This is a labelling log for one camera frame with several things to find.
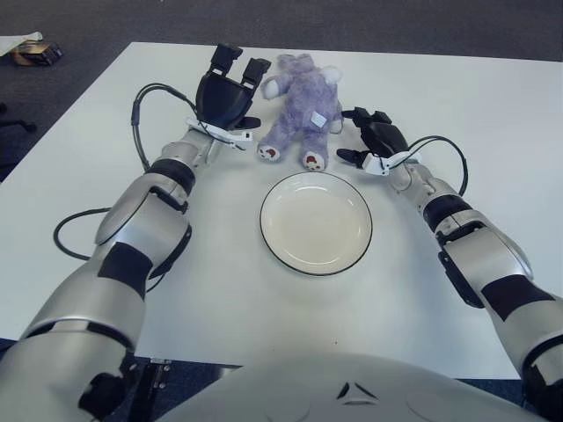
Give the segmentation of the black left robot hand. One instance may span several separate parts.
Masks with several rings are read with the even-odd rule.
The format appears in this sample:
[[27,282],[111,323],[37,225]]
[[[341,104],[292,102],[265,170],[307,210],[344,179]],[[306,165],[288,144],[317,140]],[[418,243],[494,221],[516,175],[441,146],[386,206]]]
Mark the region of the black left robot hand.
[[230,44],[218,44],[210,68],[202,77],[196,93],[195,108],[199,120],[226,131],[250,130],[261,126],[257,117],[247,116],[256,90],[271,62],[251,58],[240,82],[228,78],[234,61],[243,49]]

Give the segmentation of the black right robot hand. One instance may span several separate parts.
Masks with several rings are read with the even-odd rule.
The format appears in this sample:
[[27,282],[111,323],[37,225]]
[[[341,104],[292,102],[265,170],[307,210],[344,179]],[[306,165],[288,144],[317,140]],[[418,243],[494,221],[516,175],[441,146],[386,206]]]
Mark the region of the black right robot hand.
[[341,116],[351,120],[360,130],[360,138],[366,147],[364,151],[337,149],[337,156],[345,162],[361,168],[368,154],[390,158],[397,153],[408,151],[405,137],[385,112],[369,113],[364,108],[355,107],[342,111]]

